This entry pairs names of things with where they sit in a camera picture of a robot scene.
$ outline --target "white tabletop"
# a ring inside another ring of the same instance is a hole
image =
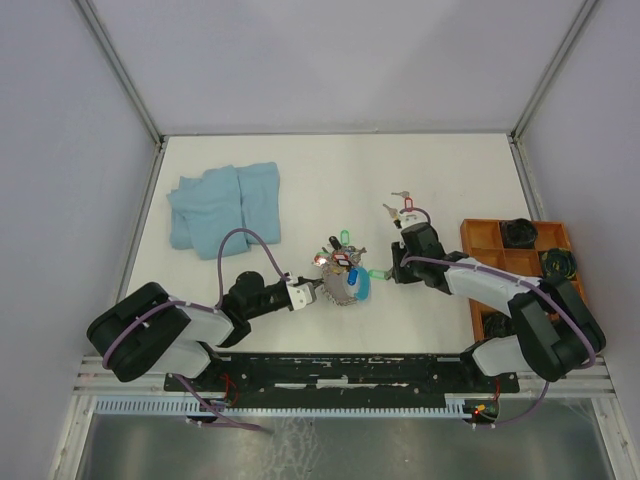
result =
[[[215,260],[169,245],[171,208],[166,195],[180,176],[207,169],[276,162],[280,171],[282,242],[271,249],[284,271],[317,278],[313,256],[331,235],[348,229],[351,244],[366,246],[363,266],[391,266],[399,239],[382,203],[402,206],[392,191],[408,190],[429,211],[446,251],[460,250],[465,218],[528,218],[505,135],[277,135],[171,137],[128,292],[149,281],[170,294],[213,305]],[[277,280],[259,245],[223,259],[225,292],[246,270]],[[338,307],[318,292],[298,312],[282,310],[251,321],[253,331],[236,351],[460,352],[473,343],[469,302],[425,287],[372,280],[371,297]]]

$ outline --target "towel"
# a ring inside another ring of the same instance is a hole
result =
[[[256,232],[266,243],[280,242],[278,190],[275,163],[207,170],[202,178],[181,177],[167,198],[172,207],[169,242],[178,250],[194,248],[203,260],[216,258],[224,236],[242,227]],[[249,249],[254,237],[235,234],[222,256]]]

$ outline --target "cloth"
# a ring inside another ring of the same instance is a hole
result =
[[[236,169],[240,183],[242,220],[245,228],[253,230],[265,243],[280,243],[280,210],[278,191],[280,174],[273,163],[257,163]],[[258,241],[247,235],[249,243]]]
[[[266,243],[280,242],[275,163],[207,170],[202,178],[181,177],[167,198],[172,207],[169,242],[177,250],[194,248],[203,260],[218,256],[224,236],[234,228],[248,228]],[[250,235],[229,238],[223,257],[237,255],[258,243]]]

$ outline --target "green object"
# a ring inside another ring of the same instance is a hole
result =
[[[369,276],[377,280],[389,280],[389,278],[391,278],[389,272],[385,272],[384,270],[369,270]]]
[[[349,230],[343,230],[340,232],[340,243],[345,247],[349,245]]]

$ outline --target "brown wooden organizer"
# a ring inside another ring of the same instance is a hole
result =
[[[500,233],[501,220],[467,219],[460,226],[462,250],[490,267],[507,272],[532,277],[541,277],[542,268],[538,254],[551,248],[571,250],[569,235],[563,223],[533,222],[538,230],[538,238],[532,250],[505,248]],[[580,273],[571,282],[580,296],[587,302],[582,288]],[[476,341],[484,339],[483,318],[495,312],[491,307],[470,300],[473,337]]]

